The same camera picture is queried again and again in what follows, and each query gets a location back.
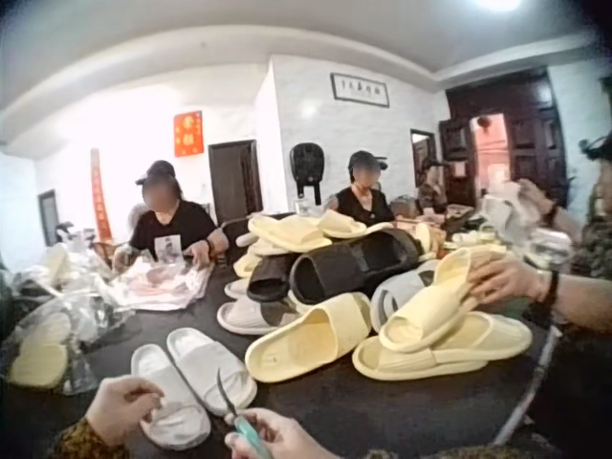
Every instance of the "woman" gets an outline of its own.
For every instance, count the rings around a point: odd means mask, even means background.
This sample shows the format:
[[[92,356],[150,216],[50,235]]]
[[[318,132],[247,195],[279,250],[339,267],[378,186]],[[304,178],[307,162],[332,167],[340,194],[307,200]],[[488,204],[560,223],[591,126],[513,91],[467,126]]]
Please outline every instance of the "woman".
[[[162,262],[173,262],[186,255],[200,269],[228,248],[227,237],[207,212],[183,199],[172,164],[156,161],[136,183],[142,186],[148,211],[138,219],[129,244],[115,253],[116,272],[131,266],[142,251]]]
[[[483,304],[527,297],[534,314],[556,313],[568,322],[559,325],[563,338],[530,411],[536,428],[568,457],[601,455],[612,429],[612,134],[587,155],[600,161],[603,215],[591,212],[580,239],[565,211],[546,205],[543,195],[537,199],[551,226],[581,240],[572,274],[540,272],[507,259],[475,270],[470,279]],[[537,194],[523,185],[525,193]]]
[[[448,200],[444,188],[440,185],[442,163],[435,160],[423,162],[423,173],[425,179],[419,186],[418,201],[423,215],[437,223],[444,222],[444,214],[447,212]]]
[[[351,185],[332,197],[328,208],[368,227],[395,220],[384,193],[374,188],[381,178],[381,164],[374,155],[367,151],[353,153],[348,172]]]

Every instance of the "ceiling light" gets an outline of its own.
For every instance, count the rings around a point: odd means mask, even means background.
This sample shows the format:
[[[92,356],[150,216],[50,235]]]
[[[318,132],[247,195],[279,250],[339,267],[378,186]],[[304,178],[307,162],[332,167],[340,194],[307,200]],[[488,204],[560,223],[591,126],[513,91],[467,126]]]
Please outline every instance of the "ceiling light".
[[[516,10],[521,0],[476,0],[478,4],[492,11],[512,11]]]

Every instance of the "black t-shirt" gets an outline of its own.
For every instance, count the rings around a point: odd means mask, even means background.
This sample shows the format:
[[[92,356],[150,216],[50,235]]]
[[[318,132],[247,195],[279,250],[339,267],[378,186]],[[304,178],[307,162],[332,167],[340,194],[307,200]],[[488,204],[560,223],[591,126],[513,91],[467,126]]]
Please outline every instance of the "black t-shirt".
[[[153,210],[139,218],[130,246],[148,250],[156,260],[171,262],[183,258],[191,244],[206,240],[216,230],[210,215],[196,203],[181,201],[170,223],[163,225]]]
[[[353,217],[368,227],[382,222],[392,222],[395,216],[386,203],[384,193],[372,189],[372,210],[363,208],[360,200],[355,196],[353,189],[349,186],[336,195],[338,199],[338,212]]]

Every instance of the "ceiling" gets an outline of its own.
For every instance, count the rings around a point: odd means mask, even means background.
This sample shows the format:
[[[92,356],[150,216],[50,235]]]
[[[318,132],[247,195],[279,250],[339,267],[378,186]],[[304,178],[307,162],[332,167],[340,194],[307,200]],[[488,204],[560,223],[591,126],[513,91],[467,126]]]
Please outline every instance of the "ceiling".
[[[582,35],[568,35],[586,26],[562,0],[510,12],[475,0],[30,0],[2,25],[1,137],[114,85],[270,54],[337,60],[434,91],[579,49]]]

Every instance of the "table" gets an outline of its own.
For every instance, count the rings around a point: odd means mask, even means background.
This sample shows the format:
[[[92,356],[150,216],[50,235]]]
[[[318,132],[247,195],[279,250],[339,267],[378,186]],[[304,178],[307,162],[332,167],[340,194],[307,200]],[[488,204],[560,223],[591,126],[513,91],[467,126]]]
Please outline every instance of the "table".
[[[129,373],[132,352],[150,342],[165,348],[165,337],[179,327],[194,327],[244,358],[253,338],[233,335],[216,321],[228,299],[225,284],[235,278],[228,267],[215,270],[206,297],[171,313],[137,312],[88,354],[100,378]],[[401,457],[490,442],[527,387],[544,340],[534,330],[525,355],[492,362],[483,370],[415,382],[368,380],[352,366],[350,355],[309,375],[279,384],[259,384],[254,406],[298,419],[324,446],[344,457],[385,448]],[[56,434],[76,422],[94,392],[74,397],[21,389],[2,382],[0,457],[43,457]],[[212,432],[197,448],[184,452],[155,447],[139,433],[129,447],[137,458],[229,458],[223,443],[227,428],[210,415]]]

